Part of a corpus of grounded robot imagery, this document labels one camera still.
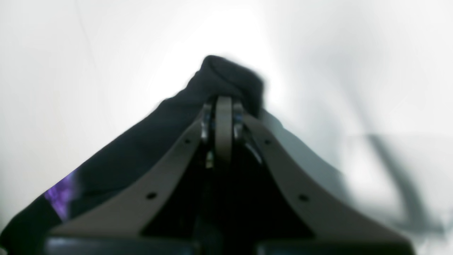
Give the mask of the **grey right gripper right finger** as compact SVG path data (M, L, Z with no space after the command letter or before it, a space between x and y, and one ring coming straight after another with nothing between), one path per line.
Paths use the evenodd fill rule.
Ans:
M255 143L257 154L286 203L313 232L316 244L406 245L400 234L361 215L312 179L239 100L223 97L223 159L231 160L233 144Z

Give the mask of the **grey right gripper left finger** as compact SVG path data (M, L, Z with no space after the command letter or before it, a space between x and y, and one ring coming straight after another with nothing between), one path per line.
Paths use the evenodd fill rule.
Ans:
M199 150L209 143L215 107L222 99L218 96L205 103L201 115L141 178L98 207L56 227L50 237L139 236L171 198Z

